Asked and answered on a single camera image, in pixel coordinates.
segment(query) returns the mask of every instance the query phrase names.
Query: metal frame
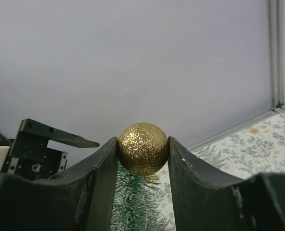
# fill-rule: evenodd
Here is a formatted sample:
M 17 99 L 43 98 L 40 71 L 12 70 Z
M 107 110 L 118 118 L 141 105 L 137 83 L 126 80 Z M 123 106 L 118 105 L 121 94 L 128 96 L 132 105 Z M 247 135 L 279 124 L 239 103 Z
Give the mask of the metal frame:
M 195 152 L 225 137 L 235 134 L 251 125 L 263 121 L 273 115 L 285 111 L 284 100 L 284 74 L 283 74 L 283 18 L 284 1 L 268 0 L 269 32 L 270 32 L 270 61 L 271 61 L 271 85 L 272 108 L 259 116 L 250 118 L 240 124 L 232 126 L 218 134 L 210 136 L 202 141 L 186 147 L 190 152 Z

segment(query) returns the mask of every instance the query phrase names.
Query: christmas ornament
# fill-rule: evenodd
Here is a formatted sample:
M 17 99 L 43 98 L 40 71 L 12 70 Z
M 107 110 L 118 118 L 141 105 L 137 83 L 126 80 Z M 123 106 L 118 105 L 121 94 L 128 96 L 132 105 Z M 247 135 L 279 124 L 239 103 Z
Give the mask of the christmas ornament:
M 168 138 L 153 124 L 131 125 L 120 135 L 118 145 L 119 161 L 133 175 L 151 176 L 168 160 Z

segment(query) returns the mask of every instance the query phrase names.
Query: artificial pine branch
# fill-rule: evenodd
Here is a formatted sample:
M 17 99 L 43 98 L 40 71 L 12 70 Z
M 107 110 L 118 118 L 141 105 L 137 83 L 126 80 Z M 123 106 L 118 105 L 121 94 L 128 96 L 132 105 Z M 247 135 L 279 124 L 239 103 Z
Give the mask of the artificial pine branch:
M 110 231 L 168 231 L 152 193 L 158 190 L 119 165 Z

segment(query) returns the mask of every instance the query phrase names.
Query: floral patterned paper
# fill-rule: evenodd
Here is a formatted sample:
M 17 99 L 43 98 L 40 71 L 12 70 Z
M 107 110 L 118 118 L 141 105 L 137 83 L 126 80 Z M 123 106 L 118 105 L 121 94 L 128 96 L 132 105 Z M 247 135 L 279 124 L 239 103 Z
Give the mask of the floral patterned paper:
M 194 153 L 231 175 L 246 179 L 259 172 L 285 172 L 285 112 L 257 123 Z M 168 165 L 157 172 L 158 209 L 170 217 L 168 231 L 175 231 Z

